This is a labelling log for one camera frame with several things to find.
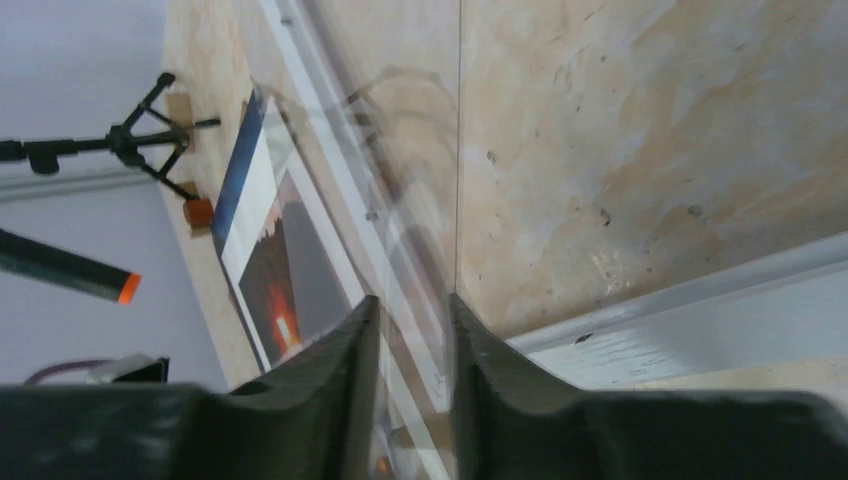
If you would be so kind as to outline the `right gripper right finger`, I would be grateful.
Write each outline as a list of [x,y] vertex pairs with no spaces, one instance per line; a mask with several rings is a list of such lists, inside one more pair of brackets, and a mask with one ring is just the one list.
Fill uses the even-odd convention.
[[461,479],[843,479],[847,416],[803,391],[584,390],[449,299]]

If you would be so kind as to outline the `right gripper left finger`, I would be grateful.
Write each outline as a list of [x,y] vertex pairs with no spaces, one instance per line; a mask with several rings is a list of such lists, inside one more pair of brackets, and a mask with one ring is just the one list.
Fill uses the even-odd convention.
[[5,387],[5,479],[359,479],[367,473],[379,301],[226,393],[190,384]]

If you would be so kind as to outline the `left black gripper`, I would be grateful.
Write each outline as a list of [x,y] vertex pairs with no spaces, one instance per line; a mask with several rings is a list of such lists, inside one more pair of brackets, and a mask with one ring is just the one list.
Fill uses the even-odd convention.
[[94,367],[87,375],[87,382],[164,384],[168,381],[169,367],[168,357],[152,358],[143,354],[132,354]]

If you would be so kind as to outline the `white photo mat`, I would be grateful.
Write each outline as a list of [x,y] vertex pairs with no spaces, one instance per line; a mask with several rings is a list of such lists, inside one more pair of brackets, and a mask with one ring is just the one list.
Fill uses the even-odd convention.
[[450,479],[445,300],[420,226],[357,135],[298,137],[279,102],[247,106],[213,233],[263,371],[290,364],[363,298],[380,302],[374,476]]

